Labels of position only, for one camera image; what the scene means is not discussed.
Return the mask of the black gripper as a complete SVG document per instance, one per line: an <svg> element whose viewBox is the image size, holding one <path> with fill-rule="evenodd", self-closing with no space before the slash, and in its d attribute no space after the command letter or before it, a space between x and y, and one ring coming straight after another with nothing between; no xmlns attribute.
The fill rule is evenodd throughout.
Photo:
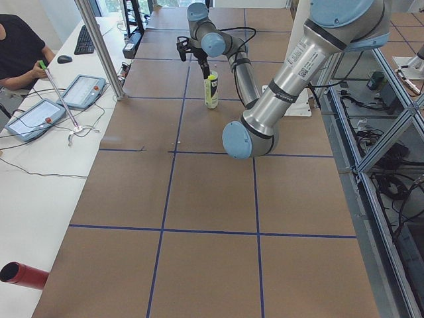
<svg viewBox="0 0 424 318"><path fill-rule="evenodd" d="M205 80L210 76L209 64L207 62L207 54L203 51L200 43L194 39L191 40L192 54L197 59L198 64L201 67L203 79Z"/></svg>

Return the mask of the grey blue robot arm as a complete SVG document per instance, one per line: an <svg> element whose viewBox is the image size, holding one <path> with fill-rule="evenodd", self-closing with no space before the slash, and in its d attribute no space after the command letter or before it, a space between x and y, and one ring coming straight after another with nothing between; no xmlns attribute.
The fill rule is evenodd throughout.
<svg viewBox="0 0 424 318"><path fill-rule="evenodd" d="M189 45L206 56L227 57L245 106L240 119L223 129L226 153L246 159L273 151L279 138L278 121L319 68L333 54L385 45L391 15L391 1L311 1L303 37L261 93L242 40L218 30L206 4L191 4L187 8Z"/></svg>

